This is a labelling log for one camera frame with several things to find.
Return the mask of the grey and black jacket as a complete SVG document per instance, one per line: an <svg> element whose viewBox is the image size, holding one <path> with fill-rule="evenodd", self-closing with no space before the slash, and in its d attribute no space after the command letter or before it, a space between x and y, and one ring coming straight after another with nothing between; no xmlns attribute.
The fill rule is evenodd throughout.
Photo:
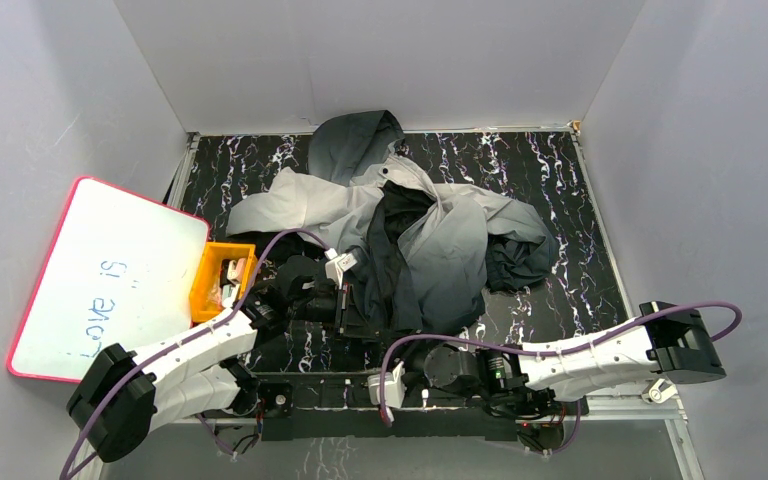
<svg viewBox="0 0 768 480"><path fill-rule="evenodd" d="M226 232L301 228L340 252L359 251L367 266L355 281L379 287L383 333L456 334L484 313L484 290L545 280L559 245L532 205L432 181L399 153L404 138L386 110L322 123L307 171L285 168L239 201Z"/></svg>

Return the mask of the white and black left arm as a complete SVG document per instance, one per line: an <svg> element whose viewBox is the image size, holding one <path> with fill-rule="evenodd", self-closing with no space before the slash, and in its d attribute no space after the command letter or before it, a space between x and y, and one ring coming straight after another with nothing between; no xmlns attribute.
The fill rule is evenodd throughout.
<svg viewBox="0 0 768 480"><path fill-rule="evenodd" d="M276 276L253 284L242 300L184 333L126 350L100 351L67 403L80 446L105 463L133 452L147 436L177 420L222 410L235 416L285 416L292 388L258 378L248 353L289 323L322 323L338 333L356 318L349 301L365 271L359 251L327 251L323 260L293 256Z"/></svg>

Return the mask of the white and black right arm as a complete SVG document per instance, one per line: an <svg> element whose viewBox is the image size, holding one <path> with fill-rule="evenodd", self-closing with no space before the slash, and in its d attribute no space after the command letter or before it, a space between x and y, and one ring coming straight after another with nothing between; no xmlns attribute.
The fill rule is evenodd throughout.
<svg viewBox="0 0 768 480"><path fill-rule="evenodd" d="M415 334L393 342L382 360L383 380L396 350L413 341L435 340L508 354L528 381L525 405L550 413L593 391L649 378L675 385L700 384L726 376L714 343L734 331L743 312L725 301L684 305L648 302L641 315L607 330L554 342L496 345L439 334Z"/></svg>

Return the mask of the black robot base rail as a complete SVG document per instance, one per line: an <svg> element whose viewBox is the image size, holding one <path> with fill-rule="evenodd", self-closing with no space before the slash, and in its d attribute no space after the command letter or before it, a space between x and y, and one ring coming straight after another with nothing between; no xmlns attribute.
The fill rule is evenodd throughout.
<svg viewBox="0 0 768 480"><path fill-rule="evenodd" d="M590 408L586 400L560 402L548 393L508 393L484 399L409 388L386 426L368 381L357 374L261 372L243 397L243 409L211 407L200 414L223 445L243 454L256 443L325 437L477 438L515 442L537 453L564 449Z"/></svg>

